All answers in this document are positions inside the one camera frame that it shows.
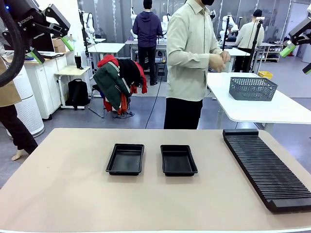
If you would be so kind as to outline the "person's right hand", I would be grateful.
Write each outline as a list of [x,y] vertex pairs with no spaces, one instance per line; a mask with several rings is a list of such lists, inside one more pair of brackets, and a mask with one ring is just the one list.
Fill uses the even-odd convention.
[[217,72],[222,72],[225,69],[225,62],[221,55],[210,54],[209,55],[209,66]]

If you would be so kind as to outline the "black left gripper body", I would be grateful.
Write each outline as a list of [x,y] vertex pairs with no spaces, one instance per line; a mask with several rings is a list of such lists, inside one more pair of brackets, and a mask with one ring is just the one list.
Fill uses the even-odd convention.
[[13,19],[23,40],[32,40],[44,34],[52,35],[52,4],[44,10],[35,0],[5,0],[4,9]]

